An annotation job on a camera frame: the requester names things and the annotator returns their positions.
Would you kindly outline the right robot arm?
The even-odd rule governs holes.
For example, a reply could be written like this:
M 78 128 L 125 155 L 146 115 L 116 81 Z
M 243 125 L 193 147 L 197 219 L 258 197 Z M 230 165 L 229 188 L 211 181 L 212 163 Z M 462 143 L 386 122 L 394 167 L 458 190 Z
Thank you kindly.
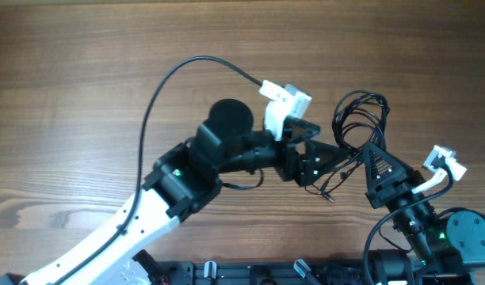
M 455 151 L 434 146 L 423 163 L 433 174 L 429 180 L 372 142 L 363 145 L 361 152 L 366 197 L 373 208 L 389 211 L 366 239 L 362 257 L 365 283 L 386 284 L 398 279 L 408 284 L 471 284 L 472 272 L 485 268 L 485 215 L 464 207 L 436 213 L 430 204 L 466 172 Z M 417 264 L 402 249 L 370 249 L 374 236 L 388 221 L 404 234 Z

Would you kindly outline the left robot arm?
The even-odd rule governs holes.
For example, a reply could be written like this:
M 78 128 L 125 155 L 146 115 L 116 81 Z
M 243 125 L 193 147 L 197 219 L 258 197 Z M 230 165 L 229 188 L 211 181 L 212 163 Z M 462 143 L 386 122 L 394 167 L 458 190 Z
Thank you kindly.
M 315 141 L 319 126 L 300 118 L 286 116 L 282 139 L 253 125 L 241 101 L 216 102 L 197 133 L 161 156 L 112 218 L 49 265 L 27 276 L 6 273 L 0 284 L 146 284 L 137 254 L 216 198 L 220 174 L 274 168 L 283 181 L 309 186 L 348 157 Z

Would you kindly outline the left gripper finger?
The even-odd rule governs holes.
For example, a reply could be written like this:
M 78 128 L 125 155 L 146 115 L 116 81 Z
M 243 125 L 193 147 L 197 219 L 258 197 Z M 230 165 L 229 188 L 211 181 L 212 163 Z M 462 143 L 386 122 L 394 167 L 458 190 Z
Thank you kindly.
M 317 136 L 321 127 L 294 116 L 287 116 L 284 121 L 284 141 L 302 143 Z
M 336 165 L 349 157 L 349 152 L 315 140 L 304 143 L 305 153 L 300 155 L 297 184 L 308 186 L 315 183 L 322 175 L 331 172 Z

